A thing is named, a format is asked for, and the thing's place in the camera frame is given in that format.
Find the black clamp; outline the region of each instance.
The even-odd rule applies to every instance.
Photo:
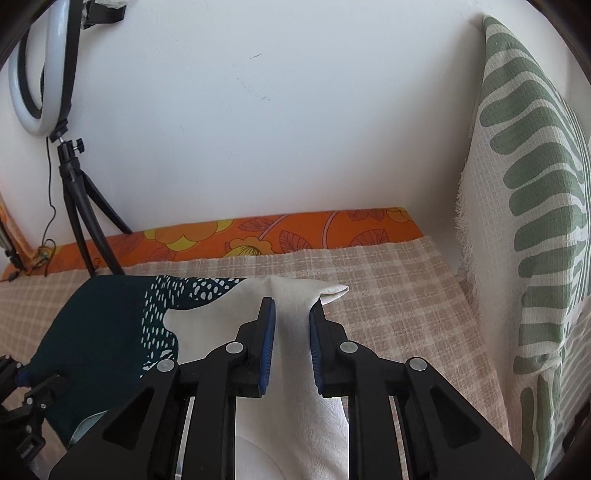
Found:
[[[259,398],[269,382],[275,302],[207,357],[179,365],[162,360],[137,393],[113,408],[51,471],[50,480],[234,478],[236,397]]]
[[[0,361],[0,403],[20,386],[21,367],[20,362],[8,355]],[[45,446],[41,425],[47,409],[67,390],[68,384],[64,377],[52,375],[27,392],[21,407],[0,410],[0,429],[25,464],[31,463]]]
[[[348,340],[343,326],[310,312],[318,393],[349,397],[349,479],[402,480],[390,397],[410,480],[533,480],[511,445],[423,358],[401,364]]]

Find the tripod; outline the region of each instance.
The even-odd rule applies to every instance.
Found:
[[[94,277],[96,275],[95,266],[86,247],[80,218],[82,218],[100,256],[103,257],[111,272],[115,275],[125,275],[115,254],[111,250],[111,246],[107,242],[103,230],[100,228],[96,215],[90,205],[89,198],[121,232],[127,234],[133,232],[105,200],[105,197],[102,196],[99,189],[92,183],[90,177],[80,168],[80,161],[76,153],[82,153],[85,150],[82,139],[79,138],[76,140],[76,146],[74,146],[72,140],[65,141],[59,137],[59,141],[60,145],[57,147],[57,154],[60,159],[60,176],[64,186],[64,202],[78,249],[80,249],[82,259],[84,260],[84,265],[90,276]]]
[[[8,236],[8,232],[6,231],[2,220],[0,220],[0,247],[4,249],[4,254],[8,257],[10,263],[17,269],[17,272],[26,270],[21,257],[18,256],[17,249],[14,248],[14,245]]]

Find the tripod leg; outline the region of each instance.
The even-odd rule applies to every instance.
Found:
[[[81,171],[82,176],[84,178],[84,187],[86,189],[86,193],[90,197],[90,199],[96,204],[98,208],[100,208],[103,213],[107,216],[107,218],[113,222],[113,224],[121,230],[123,233],[133,233],[131,228],[129,228],[125,222],[121,219],[121,217],[117,214],[113,207],[109,205],[109,202],[106,201],[105,197],[103,197],[102,193],[96,188],[95,184],[92,183],[90,177]]]
[[[82,255],[82,260],[84,260],[84,265],[86,265],[86,269],[88,270],[90,276],[94,277],[96,275],[95,266],[92,264],[92,259],[88,253],[88,248],[86,248],[86,241],[84,240],[84,234],[82,233],[82,227],[80,226],[80,219],[78,218],[78,213],[76,212],[76,205],[74,205],[74,200],[72,199],[72,196],[66,185],[64,185],[64,203],[66,204],[66,210],[68,212],[68,217],[70,218],[72,231],[74,232],[76,244],[78,245],[78,249]]]
[[[94,240],[100,255],[105,260],[107,267],[109,267],[111,272],[115,275],[125,275],[123,268],[121,268],[121,265],[119,265],[119,262],[117,261],[117,257],[111,250],[111,246],[109,245],[103,230],[100,228],[99,221],[96,219],[96,215],[90,205],[90,200],[86,196],[83,177],[75,174],[66,181],[66,185],[74,200],[74,204],[80,213],[80,217],[86,225],[88,233],[90,233],[90,236]]]

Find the black cable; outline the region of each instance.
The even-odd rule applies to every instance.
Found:
[[[53,205],[53,202],[51,201],[51,156],[49,155],[49,137],[45,138],[45,148],[47,150],[47,163],[49,164],[49,182],[47,183],[47,198],[49,200],[49,206],[53,209],[53,215],[51,216],[51,220],[49,220],[49,223],[47,224],[47,226],[45,227],[45,231],[43,232],[43,238],[41,239],[42,247],[45,246],[47,231],[49,230],[50,225],[53,223],[53,220],[56,219],[57,215],[56,207]]]
[[[45,148],[46,148],[46,152],[47,152],[47,164],[49,166],[49,181],[47,182],[47,198],[49,200],[49,206],[53,210],[53,215],[51,216],[51,219],[49,220],[49,222],[47,222],[45,230],[43,231],[43,237],[41,239],[41,246],[37,249],[37,257],[41,257],[41,258],[37,261],[37,263],[35,265],[33,265],[31,272],[34,272],[35,270],[38,270],[39,268],[41,268],[42,266],[45,265],[44,275],[47,276],[47,269],[49,268],[49,264],[51,263],[51,260],[53,260],[53,256],[55,255],[56,248],[57,248],[55,240],[53,238],[47,237],[47,232],[49,230],[49,227],[51,226],[51,224],[53,223],[53,220],[55,220],[56,216],[57,216],[56,207],[53,205],[53,201],[51,199],[52,169],[51,169],[51,155],[49,153],[49,137],[45,138]],[[48,248],[48,246],[47,246],[48,242],[51,242],[53,244],[53,247],[51,248],[51,253],[49,254],[49,257],[47,257],[45,255],[42,256],[41,250],[43,248]]]

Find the white wall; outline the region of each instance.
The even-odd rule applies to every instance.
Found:
[[[571,55],[526,0],[136,0],[122,23],[82,32],[70,132],[134,230],[400,205],[455,262],[483,12],[567,93]],[[32,85],[42,37],[37,25]],[[6,76],[0,192],[37,245],[51,215],[44,141],[16,120]],[[51,189],[50,234],[73,241],[57,175]]]

